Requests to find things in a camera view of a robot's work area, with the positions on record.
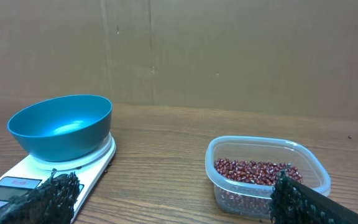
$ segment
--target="container rim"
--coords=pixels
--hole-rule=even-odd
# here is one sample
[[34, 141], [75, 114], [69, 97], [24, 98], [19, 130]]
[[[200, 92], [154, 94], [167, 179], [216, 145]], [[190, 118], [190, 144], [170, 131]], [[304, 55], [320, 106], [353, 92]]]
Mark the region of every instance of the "container rim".
[[266, 190], [273, 192], [272, 186], [266, 185], [256, 185], [256, 184], [248, 184], [243, 182], [237, 182], [234, 180], [227, 179], [219, 174], [216, 169], [214, 168], [214, 155], [213, 155], [213, 147], [218, 143], [225, 142], [225, 141], [232, 141], [232, 140], [243, 140], [243, 141], [259, 141], [259, 142], [269, 142], [273, 144], [280, 144], [282, 146], [290, 146], [295, 147], [301, 153], [306, 154], [310, 160], [313, 162], [317, 167], [317, 172], [320, 172], [323, 176], [322, 184], [319, 187], [312, 188], [316, 192], [323, 194], [324, 196], [328, 196], [331, 190], [331, 178], [328, 175], [326, 169], [320, 163], [320, 161], [314, 156], [314, 154], [301, 144], [298, 144], [293, 141], [289, 141], [286, 139], [276, 139], [276, 138], [265, 138], [265, 137], [256, 137], [256, 136], [220, 136], [213, 139], [206, 151], [205, 155], [205, 170], [209, 179], [218, 187], [227, 190], [232, 193], [236, 194], [244, 194], [244, 188], [247, 189], [256, 189], [256, 190]]
[[[45, 102], [48, 102], [48, 101], [60, 99], [60, 98], [68, 98], [68, 97], [75, 97], [75, 96], [92, 96], [92, 97], [102, 98], [102, 99], [106, 100], [106, 101], [109, 103], [110, 107], [109, 107], [109, 109], [108, 109], [108, 112], [107, 112], [105, 115], [103, 115], [100, 119], [98, 119], [97, 121], [95, 121], [95, 122], [93, 122], [92, 124], [89, 124], [89, 125], [87, 125], [87, 126], [85, 126], [85, 127], [82, 127], [81, 129], [77, 129], [77, 130], [74, 130], [74, 131], [69, 131], [69, 132], [67, 132], [67, 133], [51, 134], [51, 135], [45, 135], [45, 136], [34, 136], [34, 135], [19, 134], [19, 133], [13, 131], [13, 130], [9, 127], [9, 125], [10, 125], [11, 121], [14, 119], [14, 117], [16, 117], [16, 116], [17, 116], [18, 114], [20, 114], [21, 112], [23, 112], [23, 111], [25, 111], [25, 110], [27, 110], [27, 109], [33, 107], [33, 106], [36, 106], [36, 105], [39, 105], [39, 104], [41, 104], [41, 103], [45, 103]], [[103, 97], [103, 96], [92, 95], [92, 94], [76, 94], [76, 95], [58, 96], [58, 97], [54, 97], [54, 98], [51, 98], [51, 99], [47, 99], [47, 100], [43, 100], [43, 101], [34, 103], [33, 105], [30, 105], [30, 106], [27, 106], [27, 107], [21, 109], [20, 111], [18, 111], [15, 115], [13, 115], [13, 116], [9, 119], [9, 121], [8, 121], [7, 124], [6, 124], [6, 126], [7, 126], [8, 131], [9, 131], [11, 134], [16, 135], [16, 136], [20, 136], [20, 137], [24, 137], [24, 138], [49, 138], [49, 137], [62, 136], [62, 135], [65, 135], [65, 134], [75, 133], [75, 132], [77, 132], [77, 131], [80, 131], [80, 130], [82, 130], [82, 129], [85, 129], [85, 128], [87, 128], [87, 127], [90, 127], [90, 126], [92, 126], [92, 125], [94, 125], [94, 124], [100, 122], [100, 121], [103, 120], [105, 117], [109, 116], [109, 114], [111, 113], [111, 111], [112, 111], [112, 102], [111, 102], [109, 99], [107, 99], [106, 97]]]

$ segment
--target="scale platform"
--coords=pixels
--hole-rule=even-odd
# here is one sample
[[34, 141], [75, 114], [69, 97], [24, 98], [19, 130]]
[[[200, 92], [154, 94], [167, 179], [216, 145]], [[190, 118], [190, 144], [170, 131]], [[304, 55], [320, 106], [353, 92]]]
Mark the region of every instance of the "scale platform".
[[56, 169], [55, 177], [75, 172], [80, 180], [80, 194], [74, 204], [73, 223], [81, 206], [103, 173], [111, 165], [116, 153], [116, 143], [109, 133], [93, 152], [66, 162], [46, 162], [31, 155], [0, 177], [0, 207], [9, 203], [12, 196], [20, 196], [45, 182]]

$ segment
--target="teal plastic bowl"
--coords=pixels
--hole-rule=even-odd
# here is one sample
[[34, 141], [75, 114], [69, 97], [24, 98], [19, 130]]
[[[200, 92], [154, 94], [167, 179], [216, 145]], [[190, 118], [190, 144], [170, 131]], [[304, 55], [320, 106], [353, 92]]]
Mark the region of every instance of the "teal plastic bowl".
[[32, 156], [69, 161], [95, 150], [110, 132], [112, 103], [96, 95], [70, 95], [29, 106], [7, 123]]

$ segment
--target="wooden table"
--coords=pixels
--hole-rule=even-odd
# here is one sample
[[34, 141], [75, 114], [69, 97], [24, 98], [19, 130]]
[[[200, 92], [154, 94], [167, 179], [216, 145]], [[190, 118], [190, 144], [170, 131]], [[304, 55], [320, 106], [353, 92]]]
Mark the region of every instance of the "wooden table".
[[[0, 176], [27, 155], [7, 121], [38, 100], [0, 96]], [[259, 223], [226, 214], [214, 201], [205, 152], [210, 140], [228, 134], [304, 145], [332, 178], [329, 197], [358, 213], [358, 121], [115, 104], [111, 132], [116, 158], [77, 223]]]

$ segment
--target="clear plastic container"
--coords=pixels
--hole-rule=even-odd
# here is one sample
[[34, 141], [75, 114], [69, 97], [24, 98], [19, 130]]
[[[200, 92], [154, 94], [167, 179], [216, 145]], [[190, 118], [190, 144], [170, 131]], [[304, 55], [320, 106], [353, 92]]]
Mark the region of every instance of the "clear plastic container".
[[291, 163], [303, 176], [303, 183], [328, 196], [331, 178], [307, 148], [284, 139], [250, 136], [221, 136], [211, 141], [205, 156], [206, 173], [214, 183], [216, 203], [229, 213], [269, 218], [272, 186], [247, 184], [227, 179], [214, 168], [218, 159]]

